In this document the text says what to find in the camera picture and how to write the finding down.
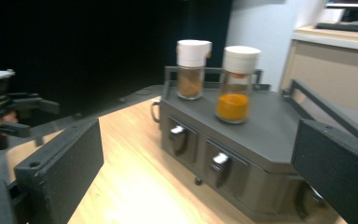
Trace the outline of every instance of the gray drawer unit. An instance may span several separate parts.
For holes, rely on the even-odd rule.
[[[314,199],[290,163],[298,113],[279,93],[254,91],[248,120],[228,124],[214,114],[217,88],[205,83],[203,96],[187,101],[166,80],[162,148],[253,221],[333,223],[337,213]]]

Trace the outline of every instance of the white wall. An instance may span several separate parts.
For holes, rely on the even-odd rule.
[[[263,83],[278,91],[293,31],[314,24],[324,0],[234,0],[227,46],[243,45],[262,51],[257,68]]]

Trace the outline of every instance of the spice jar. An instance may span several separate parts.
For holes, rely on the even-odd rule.
[[[180,40],[177,44],[179,97],[195,100],[202,96],[204,67],[211,54],[212,43],[201,40]]]
[[[260,52],[244,46],[225,48],[216,107],[216,116],[221,120],[237,124],[248,118],[252,76]]]

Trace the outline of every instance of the jar base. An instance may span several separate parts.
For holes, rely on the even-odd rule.
[[[177,95],[179,96],[179,98],[184,99],[184,100],[188,100],[188,101],[192,101],[192,100],[197,100],[201,97],[201,95],[197,95],[197,96],[184,96],[181,93],[177,93]]]
[[[219,115],[215,114],[220,120],[224,121],[225,123],[229,123],[229,124],[242,124],[244,123],[246,119],[224,119],[222,117],[220,117]]]

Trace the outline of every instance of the wooden countertop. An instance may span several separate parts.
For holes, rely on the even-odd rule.
[[[195,176],[160,148],[151,104],[99,118],[104,165],[69,223],[254,223],[207,185],[196,186]],[[33,143],[12,148],[9,166],[33,151]]]

